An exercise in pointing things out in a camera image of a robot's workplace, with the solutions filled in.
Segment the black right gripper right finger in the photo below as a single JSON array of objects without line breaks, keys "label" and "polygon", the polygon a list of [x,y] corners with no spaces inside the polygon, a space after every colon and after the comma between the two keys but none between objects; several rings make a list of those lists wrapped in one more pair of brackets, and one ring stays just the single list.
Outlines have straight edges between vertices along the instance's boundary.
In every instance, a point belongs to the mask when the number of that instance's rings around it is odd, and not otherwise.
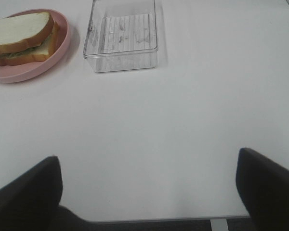
[{"label": "black right gripper right finger", "polygon": [[241,148],[236,188],[259,231],[289,231],[289,170],[251,149]]}]

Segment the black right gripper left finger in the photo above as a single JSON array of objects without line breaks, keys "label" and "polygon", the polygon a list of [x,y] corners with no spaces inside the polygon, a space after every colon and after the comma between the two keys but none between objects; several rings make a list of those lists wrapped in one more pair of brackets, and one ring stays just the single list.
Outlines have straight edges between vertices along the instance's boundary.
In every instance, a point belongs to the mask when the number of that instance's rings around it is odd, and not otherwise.
[{"label": "black right gripper left finger", "polygon": [[59,205],[59,159],[50,156],[0,189],[0,231],[85,231],[86,221]]}]

